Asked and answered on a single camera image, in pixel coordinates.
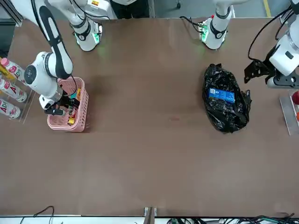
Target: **blue package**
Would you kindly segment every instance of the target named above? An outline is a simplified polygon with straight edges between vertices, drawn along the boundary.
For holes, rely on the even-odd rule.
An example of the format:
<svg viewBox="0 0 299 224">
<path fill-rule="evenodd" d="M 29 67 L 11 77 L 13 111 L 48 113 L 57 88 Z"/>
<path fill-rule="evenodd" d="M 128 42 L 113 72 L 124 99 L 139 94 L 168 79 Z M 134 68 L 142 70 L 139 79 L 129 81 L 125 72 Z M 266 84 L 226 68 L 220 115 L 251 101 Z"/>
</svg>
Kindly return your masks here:
<svg viewBox="0 0 299 224">
<path fill-rule="evenodd" d="M 228 91 L 223 91 L 218 89 L 210 88 L 209 97 L 222 99 L 231 103 L 235 102 L 235 94 L 233 92 L 228 92 Z"/>
</svg>

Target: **cable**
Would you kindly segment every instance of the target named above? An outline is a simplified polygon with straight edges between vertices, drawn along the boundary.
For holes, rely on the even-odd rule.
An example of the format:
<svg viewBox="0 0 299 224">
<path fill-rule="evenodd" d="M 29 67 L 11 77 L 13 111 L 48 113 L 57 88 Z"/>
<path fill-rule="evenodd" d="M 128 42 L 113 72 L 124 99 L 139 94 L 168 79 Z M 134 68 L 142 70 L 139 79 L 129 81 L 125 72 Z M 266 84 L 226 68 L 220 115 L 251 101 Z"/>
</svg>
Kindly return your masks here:
<svg viewBox="0 0 299 224">
<path fill-rule="evenodd" d="M 22 224 L 22 222 L 24 221 L 25 217 L 22 218 L 22 220 L 20 221 L 20 224 Z"/>
<path fill-rule="evenodd" d="M 270 23 L 272 23 L 274 20 L 276 20 L 278 17 L 280 17 L 283 13 L 286 13 L 288 10 L 289 10 L 289 7 L 288 7 L 286 10 L 280 12 L 280 13 L 279 13 L 277 16 L 275 16 L 274 18 L 272 18 L 269 22 L 267 22 L 267 23 L 260 29 L 260 31 L 257 33 L 257 35 L 255 36 L 255 38 L 254 38 L 253 41 L 251 42 L 251 44 L 250 44 L 250 46 L 249 46 L 249 49 L 248 49 L 248 58 L 249 58 L 251 61 L 255 61 L 255 62 L 259 62 L 259 63 L 263 63 L 261 60 L 256 59 L 256 58 L 252 58 L 252 57 L 250 56 L 251 48 L 252 48 L 254 42 L 256 41 L 257 37 L 261 34 L 261 32 L 262 32 L 262 31 L 263 31 L 263 30 L 264 30 Z"/>
<path fill-rule="evenodd" d="M 198 33 L 201 33 L 201 32 L 199 31 L 199 29 L 196 29 L 195 25 L 193 24 L 193 21 L 192 21 L 191 17 L 190 17 L 190 21 L 191 21 L 191 24 L 192 24 L 193 28 L 194 28 Z"/>
<path fill-rule="evenodd" d="M 71 77 L 73 78 L 73 81 L 75 83 L 75 90 L 74 90 L 74 92 L 72 94 L 65 95 L 65 97 L 70 97 L 71 95 L 75 94 L 77 92 L 77 90 L 78 90 L 77 83 L 76 83 L 76 81 L 74 79 L 74 76 L 72 74 L 71 74 Z"/>
<path fill-rule="evenodd" d="M 52 209 L 52 215 L 51 215 L 51 217 L 50 217 L 49 224 L 51 224 L 51 220 L 52 220 L 52 218 L 53 218 L 53 216 L 54 216 L 54 206 L 52 206 L 52 205 L 50 205 L 50 206 L 48 206 L 47 208 L 45 208 L 45 209 L 39 211 L 38 213 L 34 214 L 34 215 L 33 215 L 33 218 L 37 217 L 39 214 L 43 213 L 44 211 L 46 211 L 46 210 L 48 210 L 48 209 L 50 209 L 50 208 Z"/>
<path fill-rule="evenodd" d="M 180 16 L 179 18 L 180 18 L 180 19 L 185 19 L 185 20 L 187 20 L 189 23 L 198 26 L 198 23 L 193 22 L 191 19 L 188 19 L 187 17 L 185 17 L 185 16 L 183 16 L 183 15 Z"/>
<path fill-rule="evenodd" d="M 107 15 L 101 15 L 101 16 L 91 15 L 91 14 L 87 13 L 86 11 L 84 11 L 75 0 L 73 0 L 73 2 L 85 15 L 89 15 L 89 16 L 96 17 L 96 18 L 108 18 L 110 20 L 109 16 L 107 16 Z"/>
<path fill-rule="evenodd" d="M 294 12 L 289 13 L 288 16 L 286 17 L 286 19 L 284 20 L 284 22 L 280 25 L 280 27 L 278 28 L 278 31 L 277 31 L 276 34 L 275 34 L 275 40 L 277 40 L 277 41 L 279 40 L 279 39 L 277 38 L 277 36 L 278 36 L 278 34 L 279 34 L 281 28 L 285 25 L 285 23 L 286 23 L 286 22 L 287 22 L 293 15 L 294 15 Z"/>
<path fill-rule="evenodd" d="M 195 27 L 195 26 L 199 26 L 199 24 L 200 24 L 201 22 L 199 22 L 199 23 L 195 23 L 195 22 L 192 21 L 192 18 L 191 18 L 191 17 L 190 17 L 190 19 L 188 19 L 188 18 L 185 17 L 185 16 L 180 16 L 180 19 L 185 19 L 185 20 L 187 20 L 189 23 L 192 24 L 192 26 L 193 26 L 193 28 L 196 30 L 196 32 L 201 33 L 201 32 L 200 32 L 198 29 L 196 29 L 196 27 Z"/>
<path fill-rule="evenodd" d="M 40 20 L 38 18 L 38 14 L 37 14 L 37 10 L 36 10 L 36 1 L 35 0 L 31 0 L 31 6 L 32 6 L 33 14 L 34 14 L 34 17 L 36 19 L 38 27 L 40 28 L 40 30 L 41 30 L 43 36 L 46 38 L 46 40 L 48 40 L 45 32 L 42 29 L 41 22 L 40 22 Z"/>
</svg>

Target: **brown table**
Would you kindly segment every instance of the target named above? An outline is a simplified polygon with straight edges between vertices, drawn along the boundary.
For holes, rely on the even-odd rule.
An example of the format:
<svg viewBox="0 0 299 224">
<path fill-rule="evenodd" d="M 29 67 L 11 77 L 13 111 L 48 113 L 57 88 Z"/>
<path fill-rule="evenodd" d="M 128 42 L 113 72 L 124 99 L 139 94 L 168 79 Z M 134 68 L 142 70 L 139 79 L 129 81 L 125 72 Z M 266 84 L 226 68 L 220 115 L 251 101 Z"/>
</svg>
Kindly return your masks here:
<svg viewBox="0 0 299 224">
<path fill-rule="evenodd" d="M 297 137 L 289 137 L 278 96 L 264 79 L 244 84 L 249 44 L 267 19 L 233 19 L 218 51 L 208 50 L 180 19 L 105 22 L 101 45 L 83 52 L 65 21 L 58 25 L 90 95 L 84 133 L 48 128 L 37 96 L 24 125 L 1 117 L 0 214 L 161 216 L 299 215 Z M 258 39 L 263 59 L 279 23 Z M 50 51 L 24 22 L 9 53 L 22 67 Z M 222 134 L 201 97 L 204 70 L 222 63 L 250 89 L 250 122 Z"/>
</svg>

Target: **plastic basket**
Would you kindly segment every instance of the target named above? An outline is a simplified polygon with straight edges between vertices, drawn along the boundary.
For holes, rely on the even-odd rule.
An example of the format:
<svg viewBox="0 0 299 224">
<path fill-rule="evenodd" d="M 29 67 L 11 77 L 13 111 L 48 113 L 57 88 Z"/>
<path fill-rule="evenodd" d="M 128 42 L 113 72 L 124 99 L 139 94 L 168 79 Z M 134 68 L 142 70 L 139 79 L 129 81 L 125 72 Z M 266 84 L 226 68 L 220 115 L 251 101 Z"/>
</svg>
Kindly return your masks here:
<svg viewBox="0 0 299 224">
<path fill-rule="evenodd" d="M 64 130 L 67 132 L 82 132 L 85 127 L 85 119 L 88 105 L 88 94 L 85 90 L 85 83 L 79 77 L 74 77 L 77 84 L 77 88 L 81 88 L 81 98 L 78 112 L 76 115 L 76 121 L 72 126 L 67 124 L 69 114 L 66 113 L 64 116 L 48 115 L 48 125 L 53 130 Z M 59 79 L 58 84 L 62 85 L 64 91 L 71 94 L 75 90 L 74 80 L 70 77 L 68 79 Z"/>
</svg>

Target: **red object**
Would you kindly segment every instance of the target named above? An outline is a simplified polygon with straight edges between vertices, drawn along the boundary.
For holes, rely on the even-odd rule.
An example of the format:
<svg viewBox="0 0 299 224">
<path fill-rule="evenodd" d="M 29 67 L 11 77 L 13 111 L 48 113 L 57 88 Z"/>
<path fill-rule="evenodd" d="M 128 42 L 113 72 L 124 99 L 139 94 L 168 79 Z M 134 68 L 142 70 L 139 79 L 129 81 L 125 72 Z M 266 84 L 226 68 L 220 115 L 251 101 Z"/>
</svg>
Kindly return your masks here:
<svg viewBox="0 0 299 224">
<path fill-rule="evenodd" d="M 294 104 L 299 105 L 299 91 L 296 91 L 292 95 L 292 101 L 293 101 Z"/>
</svg>

